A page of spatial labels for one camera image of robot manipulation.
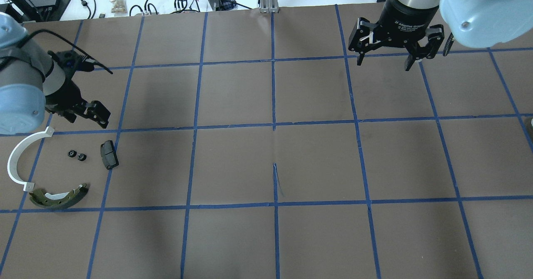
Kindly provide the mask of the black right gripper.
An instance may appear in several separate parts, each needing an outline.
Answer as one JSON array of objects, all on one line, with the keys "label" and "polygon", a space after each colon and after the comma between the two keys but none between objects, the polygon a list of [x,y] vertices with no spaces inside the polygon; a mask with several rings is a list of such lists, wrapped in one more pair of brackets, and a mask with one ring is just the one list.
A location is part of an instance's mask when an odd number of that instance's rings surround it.
[{"label": "black right gripper", "polygon": [[386,0],[377,22],[359,17],[348,42],[348,50],[359,54],[357,66],[362,65],[366,53],[381,47],[406,49],[406,72],[419,59],[434,58],[445,39],[442,24],[430,25],[437,10],[437,6],[413,8],[399,0]]}]

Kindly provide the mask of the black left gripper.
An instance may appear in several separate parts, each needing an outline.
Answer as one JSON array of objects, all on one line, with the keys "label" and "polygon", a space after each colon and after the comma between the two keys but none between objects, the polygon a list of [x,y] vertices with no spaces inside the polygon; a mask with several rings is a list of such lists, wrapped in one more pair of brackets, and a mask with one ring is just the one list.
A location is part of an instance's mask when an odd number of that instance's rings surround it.
[{"label": "black left gripper", "polygon": [[88,102],[73,81],[74,74],[54,69],[45,79],[45,111],[74,123],[78,116],[90,119],[106,129],[111,113],[100,101]]}]

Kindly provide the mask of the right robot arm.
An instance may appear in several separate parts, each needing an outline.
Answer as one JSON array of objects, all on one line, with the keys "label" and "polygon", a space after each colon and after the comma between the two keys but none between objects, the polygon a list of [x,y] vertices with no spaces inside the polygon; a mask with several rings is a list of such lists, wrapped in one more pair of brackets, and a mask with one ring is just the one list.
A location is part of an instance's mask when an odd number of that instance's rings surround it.
[{"label": "right robot arm", "polygon": [[532,29],[532,0],[385,0],[377,22],[360,17],[348,50],[358,54],[381,47],[406,49],[405,70],[421,59],[433,59],[454,42],[473,49],[516,39]]}]

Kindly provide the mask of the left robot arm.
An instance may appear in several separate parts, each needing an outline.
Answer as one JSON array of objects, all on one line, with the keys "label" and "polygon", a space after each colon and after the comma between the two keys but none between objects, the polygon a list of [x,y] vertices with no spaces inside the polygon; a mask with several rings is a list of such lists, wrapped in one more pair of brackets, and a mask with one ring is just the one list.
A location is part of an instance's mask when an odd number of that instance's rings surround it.
[{"label": "left robot arm", "polygon": [[29,33],[13,17],[1,13],[0,41],[0,131],[15,135],[34,131],[45,113],[57,114],[68,122],[90,119],[105,129],[111,113],[100,101],[86,101],[74,83],[76,72],[93,72],[104,67],[72,42],[71,50],[43,50],[35,37],[46,33],[66,39],[47,29]]}]

